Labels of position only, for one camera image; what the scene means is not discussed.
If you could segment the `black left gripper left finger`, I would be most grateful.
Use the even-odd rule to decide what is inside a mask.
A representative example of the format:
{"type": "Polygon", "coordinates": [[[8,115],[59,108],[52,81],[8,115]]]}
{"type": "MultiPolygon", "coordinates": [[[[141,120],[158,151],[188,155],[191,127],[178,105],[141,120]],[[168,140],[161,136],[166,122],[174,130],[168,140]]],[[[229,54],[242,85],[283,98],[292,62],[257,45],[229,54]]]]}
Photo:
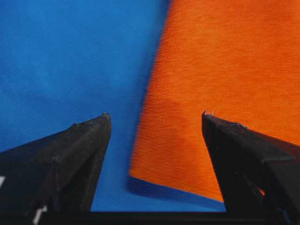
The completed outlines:
{"type": "Polygon", "coordinates": [[[0,222],[37,225],[45,212],[88,212],[111,137],[99,117],[0,154],[0,222]]]}

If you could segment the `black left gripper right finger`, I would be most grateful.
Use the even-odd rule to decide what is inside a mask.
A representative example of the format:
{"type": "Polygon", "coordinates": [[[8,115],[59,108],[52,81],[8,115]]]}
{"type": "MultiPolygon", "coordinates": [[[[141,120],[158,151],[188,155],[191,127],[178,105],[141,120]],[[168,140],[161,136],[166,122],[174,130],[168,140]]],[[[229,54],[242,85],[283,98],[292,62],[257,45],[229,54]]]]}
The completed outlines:
{"type": "Polygon", "coordinates": [[[202,135],[226,211],[205,213],[207,225],[297,225],[300,148],[202,114],[202,135]]]}

